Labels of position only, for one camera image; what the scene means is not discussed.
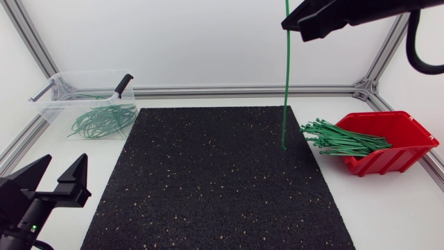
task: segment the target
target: clear plastic container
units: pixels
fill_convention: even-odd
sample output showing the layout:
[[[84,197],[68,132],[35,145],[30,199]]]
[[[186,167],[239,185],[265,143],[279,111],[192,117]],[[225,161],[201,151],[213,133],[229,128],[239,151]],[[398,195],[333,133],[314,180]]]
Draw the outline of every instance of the clear plastic container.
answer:
[[[126,139],[137,117],[127,70],[60,72],[28,102],[68,139]]]

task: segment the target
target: speckled mat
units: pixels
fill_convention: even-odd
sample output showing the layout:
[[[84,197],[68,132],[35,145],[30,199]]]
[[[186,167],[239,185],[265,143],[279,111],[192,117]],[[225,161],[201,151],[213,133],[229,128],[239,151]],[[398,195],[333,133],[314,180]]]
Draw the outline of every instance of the speckled mat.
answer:
[[[82,249],[354,249],[291,109],[140,110]]]

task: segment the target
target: white backdrop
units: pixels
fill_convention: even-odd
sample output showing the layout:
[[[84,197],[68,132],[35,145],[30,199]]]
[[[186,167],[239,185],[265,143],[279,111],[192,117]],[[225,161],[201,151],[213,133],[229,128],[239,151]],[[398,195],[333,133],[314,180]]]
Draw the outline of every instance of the white backdrop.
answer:
[[[284,0],[22,1],[60,71],[124,68],[147,87],[285,80]],[[292,33],[292,84],[353,84],[393,20],[309,43]]]
[[[444,6],[421,12],[416,48],[429,64],[444,64],[443,14]],[[444,144],[444,74],[427,76],[414,70],[407,60],[405,39],[382,75],[379,90],[395,109],[407,111]],[[443,146],[437,152],[444,158]]]
[[[28,98],[46,78],[29,53],[5,10],[0,6],[0,153],[36,116],[27,108]]]

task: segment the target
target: red plastic bin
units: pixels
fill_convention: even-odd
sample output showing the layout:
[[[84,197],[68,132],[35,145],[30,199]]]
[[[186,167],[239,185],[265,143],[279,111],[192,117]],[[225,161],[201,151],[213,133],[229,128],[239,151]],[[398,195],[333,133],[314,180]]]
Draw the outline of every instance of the red plastic bin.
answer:
[[[366,157],[342,156],[352,174],[405,172],[439,142],[404,111],[351,113],[336,124],[357,133],[385,137],[393,145]]]

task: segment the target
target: bundle of cable ties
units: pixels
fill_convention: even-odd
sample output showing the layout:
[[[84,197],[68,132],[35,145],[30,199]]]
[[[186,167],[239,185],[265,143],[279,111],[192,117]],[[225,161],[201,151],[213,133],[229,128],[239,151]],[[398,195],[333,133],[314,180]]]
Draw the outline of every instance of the bundle of cable ties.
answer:
[[[330,149],[320,153],[332,156],[365,157],[376,150],[392,147],[385,137],[347,131],[319,118],[315,122],[302,125],[300,132],[317,135],[318,137],[305,139],[314,142],[313,145],[319,148],[329,147]]]

